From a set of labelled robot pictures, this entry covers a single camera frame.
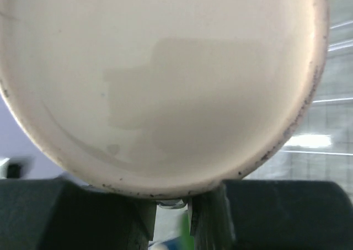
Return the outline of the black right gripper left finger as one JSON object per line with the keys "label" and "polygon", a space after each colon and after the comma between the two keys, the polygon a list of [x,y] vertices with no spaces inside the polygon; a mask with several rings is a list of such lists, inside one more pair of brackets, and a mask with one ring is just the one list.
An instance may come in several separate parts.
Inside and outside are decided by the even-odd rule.
{"label": "black right gripper left finger", "polygon": [[146,249],[156,204],[63,178],[1,181],[2,249]]}

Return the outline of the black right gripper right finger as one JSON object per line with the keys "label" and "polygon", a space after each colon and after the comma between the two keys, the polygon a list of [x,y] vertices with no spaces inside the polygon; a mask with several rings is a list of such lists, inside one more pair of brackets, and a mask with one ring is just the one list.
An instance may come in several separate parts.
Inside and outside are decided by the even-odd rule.
{"label": "black right gripper right finger", "polygon": [[196,249],[352,248],[352,202],[334,182],[224,180],[189,206]]}

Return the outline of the tall cream illustrated mug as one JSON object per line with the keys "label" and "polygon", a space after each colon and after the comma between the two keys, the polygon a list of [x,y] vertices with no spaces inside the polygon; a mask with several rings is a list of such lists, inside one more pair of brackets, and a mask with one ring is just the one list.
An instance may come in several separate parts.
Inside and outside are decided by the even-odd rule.
{"label": "tall cream illustrated mug", "polygon": [[76,177],[182,198],[293,135],[328,32],[328,0],[1,0],[1,94]]}

